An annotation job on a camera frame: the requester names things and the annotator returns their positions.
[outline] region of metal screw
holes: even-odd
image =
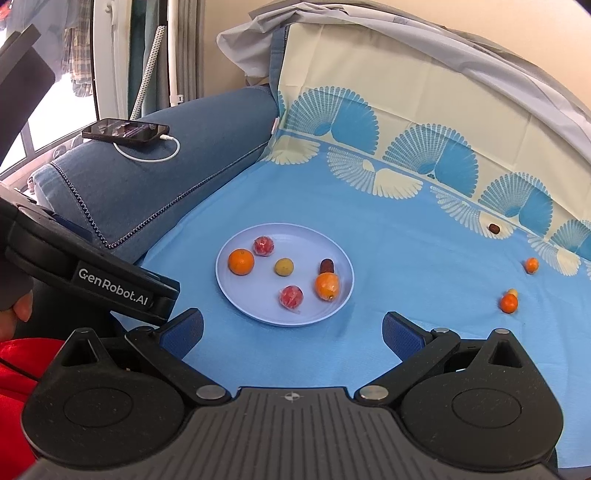
[[[219,400],[226,394],[226,389],[219,385],[204,385],[196,393],[202,400]]]
[[[383,400],[388,393],[388,389],[381,385],[366,385],[359,390],[359,395],[365,400]]]

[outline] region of smartphone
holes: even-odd
[[[82,130],[82,138],[137,147],[166,135],[169,130],[168,125],[103,118]]]

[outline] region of phone screen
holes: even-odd
[[[97,123],[90,125],[86,129],[86,132],[91,135],[146,142],[158,135],[158,127],[158,124],[103,118]]]

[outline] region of red cloth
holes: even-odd
[[[46,338],[0,342],[0,358],[39,378],[63,343]],[[21,413],[36,385],[0,364],[0,480],[13,480],[35,461],[21,429]]]

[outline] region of small yellow fruit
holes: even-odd
[[[289,277],[294,271],[294,263],[289,258],[280,258],[275,263],[275,273],[282,277]]]

